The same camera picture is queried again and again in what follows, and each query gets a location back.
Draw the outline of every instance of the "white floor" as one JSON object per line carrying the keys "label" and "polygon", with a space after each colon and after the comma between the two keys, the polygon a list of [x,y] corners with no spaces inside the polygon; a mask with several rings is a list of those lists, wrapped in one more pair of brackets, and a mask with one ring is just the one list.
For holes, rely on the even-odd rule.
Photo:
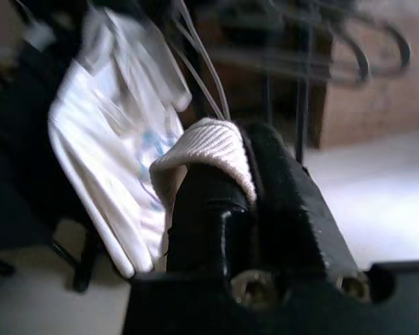
{"label": "white floor", "polygon": [[[327,152],[307,165],[361,267],[419,260],[419,132]],[[61,225],[59,239],[77,254],[82,231]],[[0,278],[0,334],[119,334],[129,287],[101,258],[85,295],[68,290],[71,270],[50,250],[6,253],[17,265]]]}

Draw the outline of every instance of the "metal screw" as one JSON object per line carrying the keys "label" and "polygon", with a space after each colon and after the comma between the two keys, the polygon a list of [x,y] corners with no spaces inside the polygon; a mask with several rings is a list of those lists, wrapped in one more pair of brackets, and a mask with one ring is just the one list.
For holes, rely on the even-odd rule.
{"label": "metal screw", "polygon": [[231,281],[231,292],[238,304],[256,311],[278,303],[278,291],[271,273],[261,270],[242,272]]}
{"label": "metal screw", "polygon": [[337,287],[345,295],[357,299],[359,302],[370,302],[371,294],[366,276],[339,277]]}

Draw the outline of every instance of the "hanger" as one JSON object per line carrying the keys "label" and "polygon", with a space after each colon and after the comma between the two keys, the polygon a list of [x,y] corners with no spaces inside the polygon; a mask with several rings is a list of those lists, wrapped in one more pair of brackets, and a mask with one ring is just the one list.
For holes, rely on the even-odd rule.
{"label": "hanger", "polygon": [[[207,17],[220,17],[220,13],[227,8],[246,2],[257,3],[268,13],[274,12],[286,22],[296,23],[301,27],[316,30],[319,34],[335,38],[352,51],[355,55],[355,62],[344,60],[335,61],[330,57],[321,55],[313,55],[308,59],[308,55],[301,52],[276,50],[276,48],[273,49],[270,47],[258,50],[248,47],[234,47],[232,45],[210,48],[208,51],[213,60],[237,64],[275,75],[300,78],[310,77],[310,79],[317,82],[331,82],[347,87],[358,87],[371,77],[394,77],[401,75],[410,65],[410,46],[396,27],[388,22],[374,20],[368,14],[350,13],[344,8],[326,4],[319,0],[304,0],[309,10],[292,9],[290,6],[276,0],[225,0],[222,4],[219,3],[211,9],[212,14],[207,15]],[[399,65],[387,67],[370,66],[363,49],[346,32],[340,22],[335,22],[323,14],[326,11],[350,18],[376,31],[387,33],[398,46]],[[255,24],[258,24],[253,20],[250,21],[253,27]],[[349,76],[333,75],[338,72],[342,74],[348,73]]]}

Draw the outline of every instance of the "floor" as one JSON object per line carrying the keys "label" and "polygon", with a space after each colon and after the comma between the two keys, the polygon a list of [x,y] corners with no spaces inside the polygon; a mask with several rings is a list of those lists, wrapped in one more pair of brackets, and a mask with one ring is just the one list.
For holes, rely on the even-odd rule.
{"label": "floor", "polygon": [[[361,267],[419,260],[419,132],[326,152],[309,150],[307,166]],[[83,232],[61,225],[58,239],[78,254]],[[2,258],[17,265],[0,278],[0,334],[119,334],[129,287],[102,257],[85,295],[68,289],[71,270],[50,250]]]}

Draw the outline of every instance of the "cable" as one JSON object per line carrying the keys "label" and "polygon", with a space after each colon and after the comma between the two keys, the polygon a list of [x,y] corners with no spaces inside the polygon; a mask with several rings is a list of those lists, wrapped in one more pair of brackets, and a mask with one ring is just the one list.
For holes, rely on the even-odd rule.
{"label": "cable", "polygon": [[[203,43],[202,43],[202,41],[201,41],[201,39],[198,35],[198,32],[197,32],[196,28],[194,27],[192,18],[189,15],[189,11],[188,11],[188,8],[186,7],[186,4],[184,3],[184,0],[177,0],[177,4],[178,4],[179,11],[182,14],[182,17],[183,17],[189,31],[191,32],[191,34],[186,33],[186,34],[184,34],[184,36],[192,44],[192,46],[194,46],[194,48],[199,53],[202,54],[203,60],[207,64],[209,72],[211,73],[211,75],[213,77],[213,80],[214,80],[214,83],[216,85],[216,89],[219,93],[219,98],[221,99],[224,119],[230,120],[231,116],[230,116],[230,108],[228,106],[228,100],[226,98],[225,91],[223,90],[223,85],[221,83],[219,75],[217,74],[216,68],[214,67],[213,63],[211,62],[210,56],[208,55],[205,47],[203,46]],[[181,33],[185,32],[184,27],[179,22],[175,21],[175,24],[177,25],[177,28],[180,27],[178,29]]]}
{"label": "cable", "polygon": [[29,10],[28,7],[26,7],[20,0],[15,0],[19,5],[21,5],[23,11],[28,15],[30,22],[36,22],[36,18],[34,17],[33,13]]}
{"label": "cable", "polygon": [[216,116],[220,118],[221,120],[224,120],[225,117],[221,110],[219,109],[219,106],[216,104],[216,101],[214,101],[211,93],[208,91],[208,88],[205,86],[205,84],[202,81],[202,78],[198,75],[197,71],[194,69],[194,67],[191,65],[189,60],[185,57],[183,52],[179,50],[178,47],[176,47],[174,44],[170,44],[171,48],[176,51],[176,53],[179,55],[180,59],[183,61],[184,65],[189,69],[189,72],[191,72],[192,76],[196,80],[198,86],[202,89],[204,95],[207,97],[209,104],[211,105],[212,109],[216,113]]}

